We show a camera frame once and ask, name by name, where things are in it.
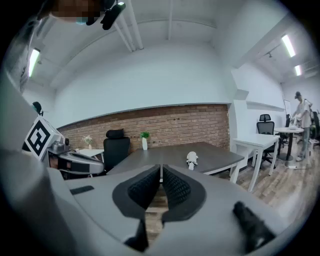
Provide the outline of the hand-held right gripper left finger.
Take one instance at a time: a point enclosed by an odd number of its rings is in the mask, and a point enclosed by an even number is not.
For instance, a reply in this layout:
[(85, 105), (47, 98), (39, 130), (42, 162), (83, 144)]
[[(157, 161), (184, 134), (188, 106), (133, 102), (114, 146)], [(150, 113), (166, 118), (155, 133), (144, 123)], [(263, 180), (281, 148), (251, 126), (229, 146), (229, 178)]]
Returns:
[(160, 165), (69, 180), (71, 194), (88, 216), (108, 234), (140, 252), (148, 246), (145, 212), (160, 186)]

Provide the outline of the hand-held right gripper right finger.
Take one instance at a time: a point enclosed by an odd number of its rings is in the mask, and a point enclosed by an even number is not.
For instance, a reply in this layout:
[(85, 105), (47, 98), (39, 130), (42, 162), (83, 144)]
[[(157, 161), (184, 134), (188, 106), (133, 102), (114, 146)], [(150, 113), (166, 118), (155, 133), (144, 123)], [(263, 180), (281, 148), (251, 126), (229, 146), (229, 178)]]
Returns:
[(168, 211), (154, 242), (156, 254), (244, 254), (284, 230), (269, 205), (230, 181), (163, 166)]

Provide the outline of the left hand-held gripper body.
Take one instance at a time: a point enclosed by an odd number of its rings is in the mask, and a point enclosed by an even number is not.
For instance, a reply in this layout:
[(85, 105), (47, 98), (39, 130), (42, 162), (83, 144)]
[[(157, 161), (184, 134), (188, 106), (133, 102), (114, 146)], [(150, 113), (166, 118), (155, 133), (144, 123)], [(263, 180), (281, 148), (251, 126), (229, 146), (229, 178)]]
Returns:
[(69, 139), (40, 115), (35, 119), (24, 143), (38, 161), (58, 170), (64, 180), (91, 178), (105, 170), (102, 161), (72, 151)]

